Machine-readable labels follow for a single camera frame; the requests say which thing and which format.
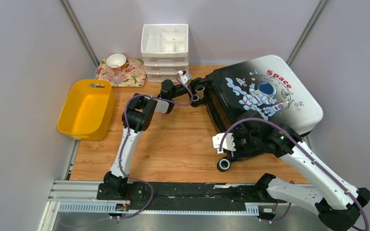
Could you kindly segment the white black space suitcase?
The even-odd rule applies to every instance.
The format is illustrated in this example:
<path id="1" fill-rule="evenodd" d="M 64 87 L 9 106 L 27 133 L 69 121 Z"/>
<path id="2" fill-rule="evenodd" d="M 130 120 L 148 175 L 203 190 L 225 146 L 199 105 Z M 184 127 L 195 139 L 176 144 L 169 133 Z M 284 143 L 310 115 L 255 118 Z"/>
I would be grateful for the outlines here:
<path id="1" fill-rule="evenodd" d="M 259 118 L 308 135 L 323 118 L 323 110 L 286 64 L 275 55 L 214 70 L 190 82 L 195 90 L 193 105 L 205 104 L 217 133 L 224 133 L 245 118 Z M 234 155 L 225 151 L 217 163 L 221 172 L 233 162 L 259 155 Z"/>

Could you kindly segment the yellow plastic basket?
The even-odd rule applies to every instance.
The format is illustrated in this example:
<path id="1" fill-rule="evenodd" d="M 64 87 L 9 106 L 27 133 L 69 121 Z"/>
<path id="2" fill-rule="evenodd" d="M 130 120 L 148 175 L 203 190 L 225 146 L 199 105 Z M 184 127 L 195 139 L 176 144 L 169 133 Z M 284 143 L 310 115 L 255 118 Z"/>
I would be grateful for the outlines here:
<path id="1" fill-rule="evenodd" d="M 80 80 L 69 92 L 57 129 L 76 140 L 100 141 L 107 135 L 115 102 L 115 94 L 108 81 Z"/>

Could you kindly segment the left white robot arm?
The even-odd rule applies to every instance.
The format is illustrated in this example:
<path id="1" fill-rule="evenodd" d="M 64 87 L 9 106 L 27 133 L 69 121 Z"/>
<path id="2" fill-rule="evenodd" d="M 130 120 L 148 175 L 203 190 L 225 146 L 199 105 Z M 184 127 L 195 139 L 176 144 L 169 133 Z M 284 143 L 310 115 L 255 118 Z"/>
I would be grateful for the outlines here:
<path id="1" fill-rule="evenodd" d="M 122 114 L 122 140 L 112 167 L 99 184 L 97 199 L 121 200 L 128 193 L 128 179 L 138 181 L 130 176 L 131 162 L 154 113 L 168 114 L 174 105 L 188 106 L 193 102 L 193 93 L 188 86 L 190 78 L 178 77 L 177 80 L 178 85 L 171 80 L 163 81 L 158 97 L 136 93 L 127 101 Z"/>

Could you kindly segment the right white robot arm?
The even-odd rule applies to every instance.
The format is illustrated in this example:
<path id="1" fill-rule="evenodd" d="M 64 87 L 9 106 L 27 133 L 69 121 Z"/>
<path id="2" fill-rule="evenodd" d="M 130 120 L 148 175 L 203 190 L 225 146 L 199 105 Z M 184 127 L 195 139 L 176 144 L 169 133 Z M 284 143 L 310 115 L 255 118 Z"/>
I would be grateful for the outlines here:
<path id="1" fill-rule="evenodd" d="M 243 138 L 294 167 L 313 185 L 312 189 L 307 189 L 265 173 L 255 184 L 255 194 L 260 201 L 273 198 L 298 205 L 317 215 L 333 231 L 350 228 L 358 231 L 359 218 L 364 221 L 364 230 L 370 230 L 364 209 L 370 201 L 370 190 L 357 188 L 341 178 L 317 157 L 293 128 L 264 119 L 245 118 L 234 123 L 226 133 L 235 134 L 233 130 L 239 126 L 243 127 Z"/>

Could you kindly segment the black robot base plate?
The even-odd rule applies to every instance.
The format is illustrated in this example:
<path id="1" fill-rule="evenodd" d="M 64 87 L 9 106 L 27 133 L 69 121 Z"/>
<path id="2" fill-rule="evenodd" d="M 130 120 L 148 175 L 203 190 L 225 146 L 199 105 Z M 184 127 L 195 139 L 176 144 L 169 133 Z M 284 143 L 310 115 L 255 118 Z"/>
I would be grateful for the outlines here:
<path id="1" fill-rule="evenodd" d="M 119 200 L 127 212 L 239 213 L 262 219 L 276 215 L 279 201 L 254 184 L 128 182 L 125 197 Z"/>

